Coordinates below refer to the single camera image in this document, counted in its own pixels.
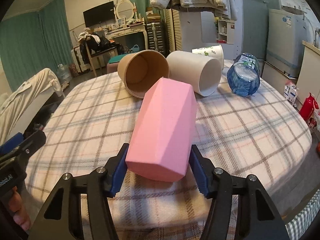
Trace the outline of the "person's left hand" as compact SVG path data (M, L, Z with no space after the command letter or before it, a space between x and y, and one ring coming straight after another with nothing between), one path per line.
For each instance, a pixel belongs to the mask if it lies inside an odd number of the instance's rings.
M27 213L25 205L23 204L22 197L17 192L17 187L11 189L10 198L7 203L9 211L13 213L13 220L24 231L27 231L31 227L30 217Z

